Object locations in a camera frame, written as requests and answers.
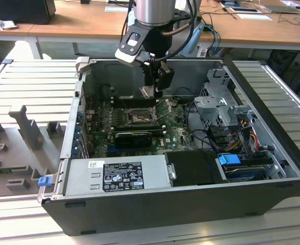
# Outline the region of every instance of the table leg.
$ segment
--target table leg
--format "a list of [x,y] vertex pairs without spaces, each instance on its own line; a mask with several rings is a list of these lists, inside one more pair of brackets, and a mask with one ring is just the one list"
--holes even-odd
[[76,55],[80,54],[79,47],[76,42],[73,42],[73,50],[74,50],[74,54],[76,54]]
[[256,52],[256,49],[255,49],[255,48],[251,48],[250,53],[248,54],[247,57],[248,57],[249,59],[252,59],[255,52]]
[[29,41],[29,45],[30,45],[30,48],[31,48],[31,51],[33,54],[33,58],[34,59],[43,59],[39,42]]

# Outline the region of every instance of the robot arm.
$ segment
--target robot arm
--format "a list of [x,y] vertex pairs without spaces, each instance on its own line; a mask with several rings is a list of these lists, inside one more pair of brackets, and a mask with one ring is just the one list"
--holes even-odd
[[[161,97],[162,90],[170,86],[174,70],[166,60],[178,54],[192,37],[197,15],[196,0],[186,2],[190,14],[176,10],[176,0],[130,0],[136,20],[120,42],[115,57],[127,65],[142,67],[144,86],[140,90],[146,98]],[[176,22],[186,19],[190,19],[187,24],[173,29]],[[173,35],[188,27],[190,34],[183,45],[166,55]]]

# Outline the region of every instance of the green circuit board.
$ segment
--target green circuit board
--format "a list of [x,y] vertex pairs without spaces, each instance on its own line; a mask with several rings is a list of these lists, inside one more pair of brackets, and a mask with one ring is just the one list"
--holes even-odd
[[[90,155],[95,158],[122,157],[195,150],[184,117],[183,105],[173,99],[160,99],[155,106],[142,108],[115,108],[111,103],[102,103],[94,109],[93,115],[89,115]],[[114,137],[122,132],[150,132],[152,144],[144,148],[118,148]]]

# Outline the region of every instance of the computer case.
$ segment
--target computer case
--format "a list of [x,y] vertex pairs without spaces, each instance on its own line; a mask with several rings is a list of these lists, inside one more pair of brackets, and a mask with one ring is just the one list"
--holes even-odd
[[0,0],[0,19],[46,25],[55,14],[54,0]]

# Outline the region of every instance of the metal cylinder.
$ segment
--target metal cylinder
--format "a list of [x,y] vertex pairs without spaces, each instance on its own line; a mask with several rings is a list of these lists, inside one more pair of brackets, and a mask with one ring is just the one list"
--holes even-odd
[[174,18],[176,0],[135,0],[136,19],[145,26],[163,26]]

